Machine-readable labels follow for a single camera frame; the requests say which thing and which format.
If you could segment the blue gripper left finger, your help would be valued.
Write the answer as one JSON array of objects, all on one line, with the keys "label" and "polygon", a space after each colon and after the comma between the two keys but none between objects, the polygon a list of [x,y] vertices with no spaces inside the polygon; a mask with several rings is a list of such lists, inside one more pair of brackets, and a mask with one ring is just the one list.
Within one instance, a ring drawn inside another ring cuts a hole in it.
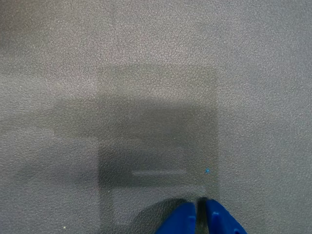
[{"label": "blue gripper left finger", "polygon": [[194,234],[196,225],[196,208],[186,202],[174,209],[157,229],[156,234]]}]

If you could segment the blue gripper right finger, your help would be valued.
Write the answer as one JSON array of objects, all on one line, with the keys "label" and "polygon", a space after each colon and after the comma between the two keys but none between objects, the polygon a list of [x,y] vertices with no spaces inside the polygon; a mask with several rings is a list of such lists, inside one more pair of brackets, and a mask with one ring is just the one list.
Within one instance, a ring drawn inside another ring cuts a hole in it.
[{"label": "blue gripper right finger", "polygon": [[205,206],[210,234],[247,234],[244,228],[219,202],[208,199]]}]

